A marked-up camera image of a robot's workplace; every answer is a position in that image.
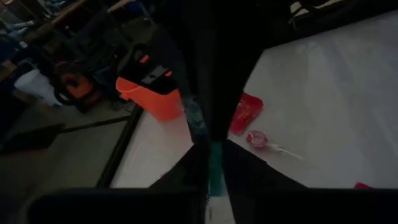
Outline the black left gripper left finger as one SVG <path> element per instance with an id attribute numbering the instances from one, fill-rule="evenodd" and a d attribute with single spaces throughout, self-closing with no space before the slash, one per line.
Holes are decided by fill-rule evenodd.
<path id="1" fill-rule="evenodd" d="M 208 188 L 210 148 L 207 144 L 194 144 L 177 163 L 150 188 L 166 189 L 177 186 L 192 186 L 201 190 Z"/>

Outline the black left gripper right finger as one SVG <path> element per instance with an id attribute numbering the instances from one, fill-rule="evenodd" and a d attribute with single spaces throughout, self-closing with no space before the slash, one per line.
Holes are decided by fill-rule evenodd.
<path id="1" fill-rule="evenodd" d="M 302 190 L 306 188 L 231 140 L 223 143 L 222 168 L 227 187 L 235 190 Z"/>

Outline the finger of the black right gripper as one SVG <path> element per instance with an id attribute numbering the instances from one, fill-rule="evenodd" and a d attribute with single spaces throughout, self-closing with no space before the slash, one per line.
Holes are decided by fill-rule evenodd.
<path id="1" fill-rule="evenodd" d="M 224 141 L 228 136 L 236 107 L 241 99 L 243 90 L 225 91 L 216 105 L 216 140 Z"/>
<path id="2" fill-rule="evenodd" d="M 215 91 L 192 91 L 189 97 L 189 127 L 194 141 L 216 139 Z"/>

